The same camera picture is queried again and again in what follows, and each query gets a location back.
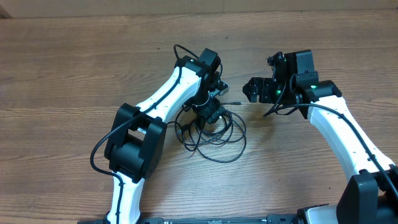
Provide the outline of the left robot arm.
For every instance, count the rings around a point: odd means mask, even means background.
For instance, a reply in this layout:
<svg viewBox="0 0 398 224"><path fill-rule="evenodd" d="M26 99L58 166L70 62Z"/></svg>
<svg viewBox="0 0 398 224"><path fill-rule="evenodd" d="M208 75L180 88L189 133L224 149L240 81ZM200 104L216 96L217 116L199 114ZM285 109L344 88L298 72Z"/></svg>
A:
<svg viewBox="0 0 398 224"><path fill-rule="evenodd" d="M178 57L171 77L151 97L119 107L104 150L114 192L103 223L137 223L144 181L159 164L167 123L183 105L208 124L218 120L224 108L215 96L229 88L221 81L220 67L220 57L210 49Z"/></svg>

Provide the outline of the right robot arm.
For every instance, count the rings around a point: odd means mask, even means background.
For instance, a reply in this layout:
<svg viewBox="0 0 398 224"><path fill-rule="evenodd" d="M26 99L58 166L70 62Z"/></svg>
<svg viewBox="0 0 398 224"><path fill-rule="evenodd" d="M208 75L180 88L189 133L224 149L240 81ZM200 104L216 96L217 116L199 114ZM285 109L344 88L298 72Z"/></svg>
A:
<svg viewBox="0 0 398 224"><path fill-rule="evenodd" d="M311 50L277 52L267 59L270 78L252 77L243 93L268 103L265 113L300 111L318 129L340 163L347 185L336 205L300 208L286 223L397 223L397 165L370 140L331 80L321 81Z"/></svg>

